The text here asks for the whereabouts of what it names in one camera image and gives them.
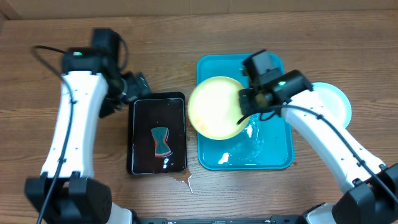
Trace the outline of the light blue plate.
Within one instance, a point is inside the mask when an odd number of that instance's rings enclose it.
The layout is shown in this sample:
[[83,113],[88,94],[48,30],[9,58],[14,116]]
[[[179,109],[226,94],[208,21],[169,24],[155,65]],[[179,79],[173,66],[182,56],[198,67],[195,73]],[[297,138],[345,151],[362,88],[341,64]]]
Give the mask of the light blue plate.
[[339,88],[329,83],[315,82],[313,87],[325,106],[347,128],[352,117],[352,107],[348,97]]

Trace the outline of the yellow plate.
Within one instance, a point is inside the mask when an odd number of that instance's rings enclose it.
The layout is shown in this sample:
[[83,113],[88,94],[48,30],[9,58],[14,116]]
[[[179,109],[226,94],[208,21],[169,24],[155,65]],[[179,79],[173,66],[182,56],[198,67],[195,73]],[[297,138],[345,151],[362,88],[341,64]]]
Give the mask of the yellow plate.
[[239,91],[243,85],[237,80],[217,76],[201,82],[188,101],[188,117],[195,130],[213,140],[230,139],[238,135],[249,122],[239,105]]

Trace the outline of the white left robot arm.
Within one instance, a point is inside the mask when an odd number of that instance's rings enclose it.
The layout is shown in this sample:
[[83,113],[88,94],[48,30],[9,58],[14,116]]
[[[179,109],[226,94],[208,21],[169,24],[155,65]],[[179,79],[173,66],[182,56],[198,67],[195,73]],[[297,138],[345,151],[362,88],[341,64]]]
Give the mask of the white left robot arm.
[[97,123],[150,93],[143,74],[125,72],[117,46],[63,52],[60,106],[51,147],[40,175],[25,182],[25,195],[39,223],[139,223],[134,210],[113,202],[94,178]]

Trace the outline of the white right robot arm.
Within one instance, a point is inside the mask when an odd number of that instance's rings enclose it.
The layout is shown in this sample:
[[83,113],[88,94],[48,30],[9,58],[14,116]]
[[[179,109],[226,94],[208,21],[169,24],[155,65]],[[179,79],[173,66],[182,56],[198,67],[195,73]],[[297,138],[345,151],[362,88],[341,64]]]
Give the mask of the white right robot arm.
[[301,72],[279,69],[243,73],[249,88],[239,92],[243,116],[274,112],[312,146],[336,179],[343,196],[302,216],[302,223],[394,223],[397,166],[386,166],[332,115]]

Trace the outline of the teal orange sponge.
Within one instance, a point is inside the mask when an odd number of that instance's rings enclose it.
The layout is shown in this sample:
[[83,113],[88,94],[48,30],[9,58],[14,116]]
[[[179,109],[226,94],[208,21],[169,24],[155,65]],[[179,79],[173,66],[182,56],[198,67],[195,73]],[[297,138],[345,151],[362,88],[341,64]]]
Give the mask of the teal orange sponge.
[[154,155],[155,157],[167,157],[172,154],[172,151],[167,143],[169,137],[169,129],[166,127],[156,127],[151,129],[154,140]]

